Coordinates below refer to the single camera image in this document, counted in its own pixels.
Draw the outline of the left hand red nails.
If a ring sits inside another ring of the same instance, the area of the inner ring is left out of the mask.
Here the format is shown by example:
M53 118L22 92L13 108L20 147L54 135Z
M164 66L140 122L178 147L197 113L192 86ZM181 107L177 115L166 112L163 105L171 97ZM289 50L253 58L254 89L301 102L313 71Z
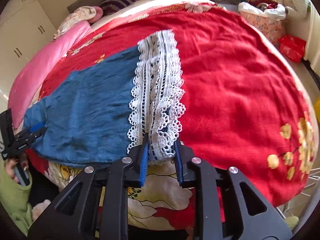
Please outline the left hand red nails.
M18 178L18 176L16 175L15 172L15 167L16 165L20 163L21 167L26 171L29 169L29 165L28 165L28 159L25 155L23 155L22 157L20 157L20 159L15 159L15 158L11 158L11 159L7 159L4 162L4 167L5 167L5 171L6 173L9 175L9 177L15 181L16 183L20 183L20 180Z

